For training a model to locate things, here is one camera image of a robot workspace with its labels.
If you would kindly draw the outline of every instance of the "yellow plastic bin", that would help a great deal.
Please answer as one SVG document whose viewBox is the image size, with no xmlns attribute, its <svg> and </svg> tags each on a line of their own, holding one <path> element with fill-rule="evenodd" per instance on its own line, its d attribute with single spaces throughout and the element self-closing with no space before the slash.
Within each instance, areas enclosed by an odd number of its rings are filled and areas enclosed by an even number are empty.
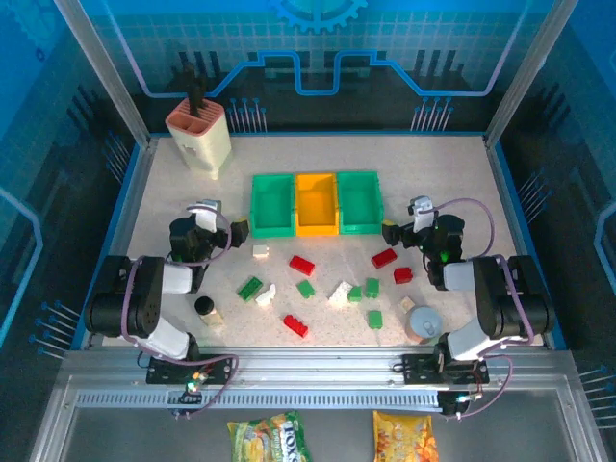
<svg viewBox="0 0 616 462">
<path fill-rule="evenodd" d="M 340 210 L 335 173 L 300 173 L 295 176 L 295 234 L 337 236 Z"/>
</svg>

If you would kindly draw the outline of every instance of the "green snack bag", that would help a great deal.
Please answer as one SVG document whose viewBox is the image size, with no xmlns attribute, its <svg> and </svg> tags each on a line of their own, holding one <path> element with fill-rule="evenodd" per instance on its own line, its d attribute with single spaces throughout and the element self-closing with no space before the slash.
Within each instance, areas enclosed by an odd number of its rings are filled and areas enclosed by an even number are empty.
<svg viewBox="0 0 616 462">
<path fill-rule="evenodd" d="M 233 462 L 312 462 L 297 411 L 271 419 L 227 423 Z"/>
</svg>

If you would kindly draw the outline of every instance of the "toy block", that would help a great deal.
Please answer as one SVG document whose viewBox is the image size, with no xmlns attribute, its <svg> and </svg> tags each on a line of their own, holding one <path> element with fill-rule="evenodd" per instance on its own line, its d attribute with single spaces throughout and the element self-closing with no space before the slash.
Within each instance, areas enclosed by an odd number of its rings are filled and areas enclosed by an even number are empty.
<svg viewBox="0 0 616 462">
<path fill-rule="evenodd" d="M 308 334 L 308 326 L 291 315 L 285 316 L 283 322 L 301 338 L 304 338 Z"/>
<path fill-rule="evenodd" d="M 354 303 L 362 301 L 362 288 L 360 286 L 353 287 L 350 291 L 348 291 L 346 299 Z"/>
<path fill-rule="evenodd" d="M 257 292 L 259 292 L 262 287 L 263 282 L 256 277 L 253 277 L 240 289 L 238 295 L 243 301 L 249 301 L 257 295 Z"/>
<path fill-rule="evenodd" d="M 413 307 L 415 306 L 415 302 L 411 300 L 408 296 L 403 298 L 398 302 L 398 308 L 401 310 L 402 314 L 407 314 Z"/>
<path fill-rule="evenodd" d="M 297 255 L 294 256 L 291 259 L 291 262 L 289 263 L 289 266 L 291 268 L 293 268 L 294 270 L 297 270 L 299 272 L 303 272 L 307 276 L 310 276 L 313 273 L 313 271 L 315 270 L 315 264 L 314 263 L 309 262 L 308 260 L 303 259 L 301 257 L 298 257 Z"/>
<path fill-rule="evenodd" d="M 269 254 L 270 248 L 264 244 L 258 244 L 252 247 L 252 256 L 254 258 L 267 258 Z"/>
<path fill-rule="evenodd" d="M 315 289 L 306 280 L 301 281 L 299 284 L 297 284 L 297 288 L 299 289 L 301 296 L 303 296 L 304 298 L 310 298 L 312 295 L 315 294 Z"/>
<path fill-rule="evenodd" d="M 379 286 L 378 279 L 373 277 L 366 279 L 366 298 L 377 298 L 380 292 Z"/>
<path fill-rule="evenodd" d="M 370 329 L 381 329 L 383 327 L 383 314 L 378 310 L 368 312 L 368 326 Z"/>
<path fill-rule="evenodd" d="M 413 280 L 413 271 L 410 268 L 396 268 L 394 270 L 396 284 L 406 284 Z"/>
<path fill-rule="evenodd" d="M 384 252 L 379 253 L 378 255 L 374 255 L 372 257 L 372 264 L 378 270 L 379 268 L 383 268 L 385 265 L 392 263 L 397 259 L 397 255 L 392 248 L 388 248 Z"/>
<path fill-rule="evenodd" d="M 255 300 L 259 306 L 268 306 L 276 295 L 276 286 L 269 284 L 269 289 L 257 296 Z"/>
<path fill-rule="evenodd" d="M 352 288 L 353 286 L 348 284 L 346 281 L 341 282 L 329 298 L 329 302 L 333 305 L 345 304 L 347 302 L 347 295 Z"/>
</svg>

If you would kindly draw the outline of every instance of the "white lego brick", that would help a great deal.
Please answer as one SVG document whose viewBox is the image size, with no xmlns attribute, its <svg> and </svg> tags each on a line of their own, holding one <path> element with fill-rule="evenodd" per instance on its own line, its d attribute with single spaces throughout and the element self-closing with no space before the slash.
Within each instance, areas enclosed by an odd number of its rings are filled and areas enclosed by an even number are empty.
<svg viewBox="0 0 616 462">
<path fill-rule="evenodd" d="M 254 258 L 267 258 L 270 254 L 270 248 L 264 244 L 257 244 L 252 247 L 252 256 Z"/>
<path fill-rule="evenodd" d="M 269 289 L 267 289 L 265 292 L 257 296 L 256 298 L 257 305 L 262 306 L 262 307 L 268 306 L 273 300 L 273 298 L 275 297 L 275 295 L 276 295 L 276 286 L 274 284 L 270 284 Z"/>
<path fill-rule="evenodd" d="M 352 288 L 353 286 L 351 286 L 346 281 L 341 282 L 329 298 L 329 302 L 333 305 L 344 305 L 345 303 L 347 303 L 347 295 Z"/>
</svg>

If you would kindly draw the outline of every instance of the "yellow snack bag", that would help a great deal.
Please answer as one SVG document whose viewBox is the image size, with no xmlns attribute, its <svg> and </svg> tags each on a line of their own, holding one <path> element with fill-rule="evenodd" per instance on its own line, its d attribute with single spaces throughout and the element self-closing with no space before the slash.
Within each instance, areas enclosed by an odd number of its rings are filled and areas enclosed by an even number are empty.
<svg viewBox="0 0 616 462">
<path fill-rule="evenodd" d="M 233 462 L 312 462 L 296 411 L 270 419 L 227 423 Z"/>
<path fill-rule="evenodd" d="M 374 462 L 438 462 L 431 417 L 372 414 Z"/>
</svg>

